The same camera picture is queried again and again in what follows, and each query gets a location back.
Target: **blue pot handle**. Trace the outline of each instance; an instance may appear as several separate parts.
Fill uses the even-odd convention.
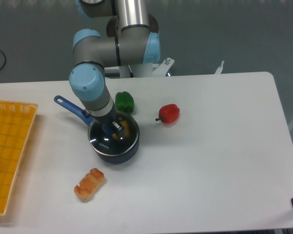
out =
[[[71,113],[77,115],[83,122],[85,122],[88,126],[90,126],[93,117],[91,114],[83,110],[82,108],[76,106],[74,103],[69,100],[63,98],[60,95],[54,97],[54,101],[65,109],[69,110]]]

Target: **saucepan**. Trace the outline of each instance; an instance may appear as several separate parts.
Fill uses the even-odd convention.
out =
[[[116,120],[126,129],[125,135],[118,137],[113,132],[107,130],[105,124],[99,123],[87,111],[62,96],[56,96],[54,101],[77,115],[89,126],[89,142],[102,160],[109,163],[123,163],[136,154],[139,148],[140,131],[137,122],[132,116],[125,112],[116,112]]]

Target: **yellow basket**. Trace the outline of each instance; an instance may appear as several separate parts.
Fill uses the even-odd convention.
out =
[[[5,215],[38,105],[0,100],[0,215]]]

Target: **green bell pepper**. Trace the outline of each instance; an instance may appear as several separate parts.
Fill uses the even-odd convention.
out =
[[[118,111],[123,111],[128,114],[131,114],[134,110],[135,104],[133,101],[133,97],[130,95],[130,93],[124,91],[119,92],[115,96],[115,105],[116,109]]]

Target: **blue joint cap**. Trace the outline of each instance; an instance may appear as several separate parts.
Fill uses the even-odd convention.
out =
[[[98,31],[96,31],[96,30],[82,29],[82,30],[78,31],[78,32],[75,34],[75,36],[74,36],[74,40],[73,40],[73,50],[74,50],[75,45],[76,45],[79,41],[81,41],[81,40],[84,39],[84,38],[92,37],[92,36],[102,38],[101,34],[100,34]]]
[[[160,60],[161,45],[160,38],[157,33],[150,33],[146,44],[146,51],[142,63],[155,63]]]
[[[101,72],[92,64],[76,66],[69,75],[69,84],[74,94],[82,101],[94,101],[105,87]]]
[[[82,17],[86,18],[86,19],[91,19],[91,17],[89,17],[83,10],[82,6],[80,5],[79,0],[75,0],[75,4],[77,6],[77,10],[79,11],[79,13],[82,15]]]

